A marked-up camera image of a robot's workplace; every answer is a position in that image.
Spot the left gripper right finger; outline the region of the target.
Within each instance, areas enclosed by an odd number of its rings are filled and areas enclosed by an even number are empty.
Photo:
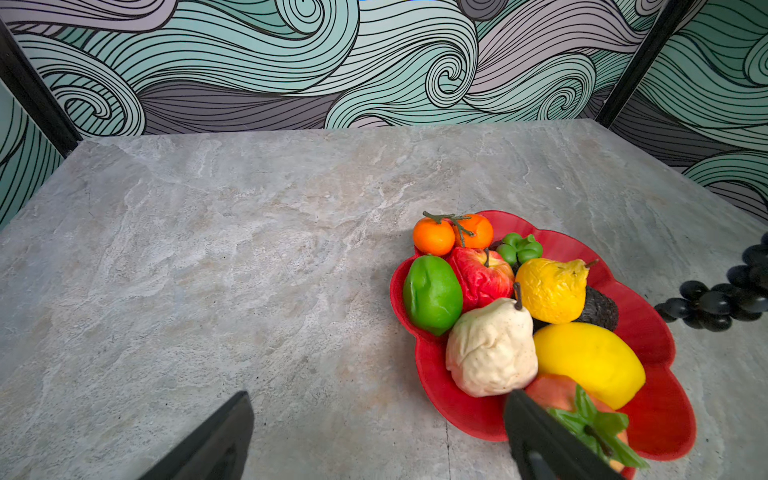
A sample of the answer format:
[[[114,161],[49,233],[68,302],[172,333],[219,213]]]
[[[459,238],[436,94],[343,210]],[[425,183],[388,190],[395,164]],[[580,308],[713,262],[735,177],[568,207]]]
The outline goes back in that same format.
[[[524,480],[622,479],[522,390],[507,395],[503,422]]]

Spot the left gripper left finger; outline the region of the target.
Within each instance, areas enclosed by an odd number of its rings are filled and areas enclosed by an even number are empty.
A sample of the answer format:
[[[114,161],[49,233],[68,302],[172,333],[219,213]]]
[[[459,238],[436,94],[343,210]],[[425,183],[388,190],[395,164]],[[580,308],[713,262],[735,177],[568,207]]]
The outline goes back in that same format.
[[[140,479],[241,479],[253,429],[250,397],[239,391]]]

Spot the red fake strawberry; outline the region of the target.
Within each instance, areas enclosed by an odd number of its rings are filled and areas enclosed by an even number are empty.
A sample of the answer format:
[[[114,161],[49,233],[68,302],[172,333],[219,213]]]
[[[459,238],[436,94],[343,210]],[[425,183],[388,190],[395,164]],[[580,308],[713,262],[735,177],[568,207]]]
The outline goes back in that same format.
[[[629,417],[596,399],[573,379],[540,375],[525,393],[614,471],[649,467],[629,446]]]

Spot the yellow fake lemon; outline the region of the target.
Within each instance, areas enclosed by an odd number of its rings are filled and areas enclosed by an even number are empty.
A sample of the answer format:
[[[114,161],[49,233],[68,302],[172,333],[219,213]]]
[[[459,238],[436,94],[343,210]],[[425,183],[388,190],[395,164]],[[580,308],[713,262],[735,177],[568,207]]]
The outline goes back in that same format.
[[[614,410],[628,404],[646,383],[637,355],[605,328],[550,325],[537,331],[533,341],[541,374],[569,377]]]

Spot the beige fake pear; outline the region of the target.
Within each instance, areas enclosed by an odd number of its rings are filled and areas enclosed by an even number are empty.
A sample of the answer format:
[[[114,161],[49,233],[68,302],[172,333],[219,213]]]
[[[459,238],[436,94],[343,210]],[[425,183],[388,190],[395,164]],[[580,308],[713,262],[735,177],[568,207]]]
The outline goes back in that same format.
[[[500,298],[462,314],[449,333],[445,365],[459,389],[475,398],[528,386],[539,365],[523,302]]]

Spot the dark fake avocado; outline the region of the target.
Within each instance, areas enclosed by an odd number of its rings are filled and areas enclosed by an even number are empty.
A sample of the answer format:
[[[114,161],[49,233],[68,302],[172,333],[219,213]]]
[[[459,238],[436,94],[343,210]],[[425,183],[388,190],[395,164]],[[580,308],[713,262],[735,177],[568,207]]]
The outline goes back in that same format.
[[[614,331],[619,323],[618,307],[612,299],[587,286],[585,305],[576,322],[588,323]]]

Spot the small yellow fake pear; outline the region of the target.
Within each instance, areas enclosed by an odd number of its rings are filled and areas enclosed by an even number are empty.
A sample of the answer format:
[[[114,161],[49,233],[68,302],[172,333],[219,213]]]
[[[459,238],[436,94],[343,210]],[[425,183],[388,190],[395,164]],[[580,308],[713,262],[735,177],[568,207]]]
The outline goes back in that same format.
[[[555,325],[575,321],[584,310],[590,268],[597,263],[598,260],[586,263],[581,259],[529,260],[516,275],[520,284],[518,298],[539,321]]]

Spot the red fake apple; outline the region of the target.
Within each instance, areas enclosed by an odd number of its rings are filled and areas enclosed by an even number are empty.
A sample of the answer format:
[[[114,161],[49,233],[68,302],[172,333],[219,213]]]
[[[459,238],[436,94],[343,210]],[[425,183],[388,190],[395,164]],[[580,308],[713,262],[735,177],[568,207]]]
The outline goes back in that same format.
[[[463,294],[463,313],[514,294],[512,267],[495,251],[456,247],[448,256]]]

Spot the green fake lime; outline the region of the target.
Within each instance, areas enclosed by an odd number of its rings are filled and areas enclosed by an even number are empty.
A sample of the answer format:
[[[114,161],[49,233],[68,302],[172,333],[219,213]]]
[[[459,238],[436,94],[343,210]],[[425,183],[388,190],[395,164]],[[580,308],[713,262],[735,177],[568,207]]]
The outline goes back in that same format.
[[[403,301],[411,323],[435,336],[447,333],[463,311],[463,291],[456,274],[446,260],[432,255],[412,262]]]

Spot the orange fake tangerine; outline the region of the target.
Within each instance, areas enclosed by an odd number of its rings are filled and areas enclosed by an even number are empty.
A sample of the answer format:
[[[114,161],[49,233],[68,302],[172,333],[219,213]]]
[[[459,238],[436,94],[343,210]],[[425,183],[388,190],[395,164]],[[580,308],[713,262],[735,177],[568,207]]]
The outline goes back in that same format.
[[[454,247],[455,233],[449,221],[423,217],[412,230],[412,241],[423,254],[444,256]]]
[[[453,230],[456,247],[485,249],[493,243],[493,226],[479,214],[460,216],[453,222]]]

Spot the dark fake grape bunch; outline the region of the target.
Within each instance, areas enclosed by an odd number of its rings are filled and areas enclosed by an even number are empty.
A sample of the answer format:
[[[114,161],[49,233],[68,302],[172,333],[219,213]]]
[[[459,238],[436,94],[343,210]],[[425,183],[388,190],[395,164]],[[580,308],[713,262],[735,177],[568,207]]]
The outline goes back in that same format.
[[[746,248],[741,264],[727,271],[727,281],[708,287],[685,281],[679,296],[655,306],[667,323],[681,320],[694,329],[723,332],[734,321],[754,322],[767,314],[767,233],[758,244]]]

